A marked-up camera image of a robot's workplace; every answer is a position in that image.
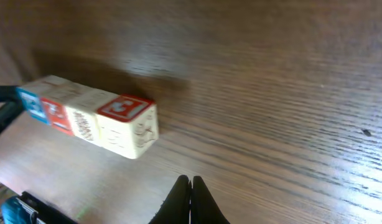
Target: toy block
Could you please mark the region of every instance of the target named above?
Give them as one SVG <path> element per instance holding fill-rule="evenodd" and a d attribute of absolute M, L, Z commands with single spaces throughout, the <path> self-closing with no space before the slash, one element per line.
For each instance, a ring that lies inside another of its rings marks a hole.
<path fill-rule="evenodd" d="M 47 119 L 46 112 L 42 103 L 40 102 L 40 97 L 49 91 L 69 83 L 70 81 L 50 75 L 34 82 L 27 83 L 23 86 L 17 87 L 17 92 L 19 97 L 22 100 L 22 104 L 31 117 L 46 123 L 50 124 Z"/>
<path fill-rule="evenodd" d="M 70 100 L 65 108 L 73 134 L 100 146 L 100 128 L 97 124 L 96 110 L 117 97 L 117 94 L 94 89 Z"/>
<path fill-rule="evenodd" d="M 159 137 L 156 104 L 121 95 L 97 110 L 102 146 L 137 159 Z"/>
<path fill-rule="evenodd" d="M 65 104 L 91 90 L 92 88 L 88 86 L 70 82 L 44 94 L 40 100 L 52 127 L 73 135 Z"/>

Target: wooden surface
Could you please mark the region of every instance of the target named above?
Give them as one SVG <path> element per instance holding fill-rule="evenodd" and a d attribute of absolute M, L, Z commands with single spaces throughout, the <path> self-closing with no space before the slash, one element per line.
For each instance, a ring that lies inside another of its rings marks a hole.
<path fill-rule="evenodd" d="M 0 0 L 0 84 L 47 73 L 159 107 L 135 161 L 0 137 L 0 181 L 80 223 L 147 223 L 180 174 L 232 223 L 382 223 L 382 1 Z"/>

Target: wooden block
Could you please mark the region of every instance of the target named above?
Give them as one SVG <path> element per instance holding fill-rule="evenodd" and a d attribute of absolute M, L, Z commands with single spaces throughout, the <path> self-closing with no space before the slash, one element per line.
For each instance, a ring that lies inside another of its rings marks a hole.
<path fill-rule="evenodd" d="M 62 86 L 65 83 L 69 82 L 70 81 L 64 78 L 50 75 L 36 80 L 34 82 L 25 84 L 23 86 L 17 87 L 17 92 L 22 100 L 24 108 L 33 118 L 46 124 L 50 124 L 49 120 L 47 119 L 44 107 L 40 102 L 40 97 L 43 97 L 44 94 L 48 93 L 49 91 L 52 91 L 58 86 Z"/>
<path fill-rule="evenodd" d="M 159 137 L 156 104 L 121 95 L 97 110 L 102 146 L 137 159 Z"/>
<path fill-rule="evenodd" d="M 117 97 L 117 94 L 93 89 L 69 101 L 65 108 L 73 134 L 100 146 L 100 127 L 97 124 L 96 111 Z"/>
<path fill-rule="evenodd" d="M 44 94 L 40 100 L 53 128 L 73 135 L 65 104 L 91 90 L 88 86 L 70 82 Z"/>

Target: blue object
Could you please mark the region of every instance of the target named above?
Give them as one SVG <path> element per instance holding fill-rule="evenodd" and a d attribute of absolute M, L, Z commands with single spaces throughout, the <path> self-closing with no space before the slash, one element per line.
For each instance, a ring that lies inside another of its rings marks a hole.
<path fill-rule="evenodd" d="M 22 100 L 22 104 L 24 108 L 28 111 L 31 117 L 50 125 L 49 120 L 47 119 L 46 112 L 44 111 L 43 105 L 40 102 L 39 96 L 35 93 L 31 93 L 22 89 L 21 87 L 17 87 L 17 92 L 19 98 Z"/>
<path fill-rule="evenodd" d="M 7 199 L 1 206 L 4 224 L 31 224 L 30 215 L 18 202 L 17 197 Z"/>

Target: letter on block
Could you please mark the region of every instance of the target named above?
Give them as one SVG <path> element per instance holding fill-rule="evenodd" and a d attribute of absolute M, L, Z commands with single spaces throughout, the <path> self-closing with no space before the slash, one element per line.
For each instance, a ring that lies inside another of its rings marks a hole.
<path fill-rule="evenodd" d="M 97 110 L 102 146 L 137 159 L 158 139 L 156 104 L 151 100 L 121 95 Z"/>
<path fill-rule="evenodd" d="M 117 94 L 94 89 L 69 101 L 65 107 L 73 134 L 101 146 L 96 111 L 117 97 Z"/>
<path fill-rule="evenodd" d="M 24 108 L 33 118 L 43 123 L 50 124 L 49 120 L 47 119 L 44 107 L 40 102 L 40 98 L 49 91 L 68 82 L 69 81 L 64 78 L 50 75 L 17 87 L 17 92 L 22 100 Z"/>
<path fill-rule="evenodd" d="M 40 100 L 46 111 L 47 119 L 53 128 L 73 135 L 67 112 L 65 111 L 65 104 L 91 90 L 92 88 L 90 87 L 70 82 L 43 95 Z"/>

